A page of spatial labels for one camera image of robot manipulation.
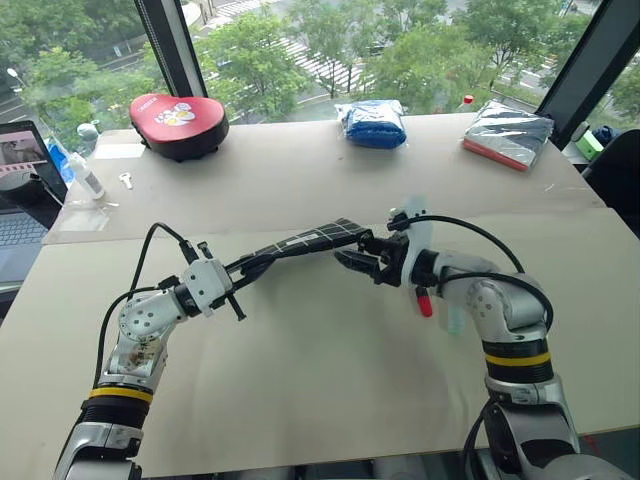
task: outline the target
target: laptop keyboard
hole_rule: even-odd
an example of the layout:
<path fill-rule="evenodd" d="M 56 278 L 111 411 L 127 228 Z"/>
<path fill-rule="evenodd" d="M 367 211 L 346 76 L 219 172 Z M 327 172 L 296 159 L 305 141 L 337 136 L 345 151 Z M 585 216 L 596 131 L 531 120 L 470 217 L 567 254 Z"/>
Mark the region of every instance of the laptop keyboard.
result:
<path fill-rule="evenodd" d="M 28 215 L 0 217 L 0 247 L 40 243 L 47 229 Z"/>

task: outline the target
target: window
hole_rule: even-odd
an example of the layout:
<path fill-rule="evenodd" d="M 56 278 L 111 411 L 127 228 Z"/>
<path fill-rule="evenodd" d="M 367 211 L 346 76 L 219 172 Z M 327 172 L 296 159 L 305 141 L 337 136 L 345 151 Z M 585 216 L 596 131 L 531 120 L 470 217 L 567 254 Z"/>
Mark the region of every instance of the window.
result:
<path fill-rule="evenodd" d="M 640 52 L 636 53 L 586 121 L 592 130 L 604 125 L 620 131 L 640 128 Z"/>
<path fill-rule="evenodd" d="M 33 120 L 70 151 L 76 129 L 128 128 L 129 104 L 166 90 L 131 0 L 0 3 L 0 122 Z"/>
<path fill-rule="evenodd" d="M 235 122 L 335 118 L 333 104 L 397 98 L 454 112 L 466 94 L 534 111 L 598 1 L 196 2 L 190 32 L 209 96 Z"/>

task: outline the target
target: key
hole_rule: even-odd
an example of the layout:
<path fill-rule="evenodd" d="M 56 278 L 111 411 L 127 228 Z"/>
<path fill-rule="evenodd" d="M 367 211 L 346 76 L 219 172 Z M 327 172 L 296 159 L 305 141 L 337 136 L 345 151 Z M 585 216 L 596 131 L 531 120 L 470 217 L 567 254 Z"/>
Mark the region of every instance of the key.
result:
<path fill-rule="evenodd" d="M 129 172 L 121 173 L 118 178 L 129 190 L 133 189 L 133 185 L 131 185 L 131 174 Z"/>

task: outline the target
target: beige tabletop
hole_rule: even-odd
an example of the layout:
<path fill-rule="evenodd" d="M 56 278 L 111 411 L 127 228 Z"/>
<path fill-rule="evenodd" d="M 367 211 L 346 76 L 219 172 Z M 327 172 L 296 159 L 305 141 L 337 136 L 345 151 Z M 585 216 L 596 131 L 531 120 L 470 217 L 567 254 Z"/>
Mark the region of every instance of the beige tabletop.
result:
<path fill-rule="evenodd" d="M 554 305 L 552 360 L 579 432 L 638 425 L 637 239 L 606 208 L 475 221 L 513 248 Z M 190 238 L 227 263 L 288 234 Z M 50 478 L 90 388 L 102 316 L 140 247 L 43 248 L 0 329 L 0 478 Z M 508 267 L 486 240 L 438 225 L 434 248 L 444 247 Z M 184 267 L 160 238 L 141 284 Z M 277 263 L 237 298 L 246 320 L 223 308 L 172 334 L 137 459 L 145 476 L 462 447 L 486 400 L 485 365 L 471 325 L 444 330 L 443 304 L 435 318 L 417 316 L 407 290 L 375 286 L 329 254 Z"/>
<path fill-rule="evenodd" d="M 93 159 L 105 198 L 94 203 L 73 185 L 45 243 L 141 238 L 155 221 L 185 234 L 307 228 L 344 215 L 375 223 L 416 193 L 458 217 L 604 206 L 551 143 L 528 174 L 464 150 L 473 115 L 406 117 L 407 144 L 391 151 L 351 145 L 337 121 L 322 121 L 234 125 L 217 153 L 182 164 L 149 150 Z M 126 155 L 139 142 L 133 130 L 106 132 L 98 151 Z"/>

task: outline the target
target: yellow stripe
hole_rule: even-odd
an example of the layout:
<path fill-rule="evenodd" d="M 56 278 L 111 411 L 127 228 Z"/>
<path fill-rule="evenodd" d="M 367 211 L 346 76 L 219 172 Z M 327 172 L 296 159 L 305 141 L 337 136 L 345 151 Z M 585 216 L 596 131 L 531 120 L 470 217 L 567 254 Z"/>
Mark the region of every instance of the yellow stripe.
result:
<path fill-rule="evenodd" d="M 105 395 L 115 395 L 117 397 L 130 397 L 137 398 L 138 400 L 144 400 L 147 403 L 151 403 L 153 395 L 140 390 L 133 390 L 131 388 L 117 388 L 117 387 L 100 387 L 94 388 L 89 392 L 89 398 L 102 397 Z"/>
<path fill-rule="evenodd" d="M 494 365 L 502 365 L 503 367 L 532 367 L 534 365 L 540 365 L 542 363 L 551 360 L 551 354 L 549 352 L 541 353 L 533 357 L 523 358 L 503 358 L 494 357 L 493 355 L 485 355 L 487 362 Z"/>

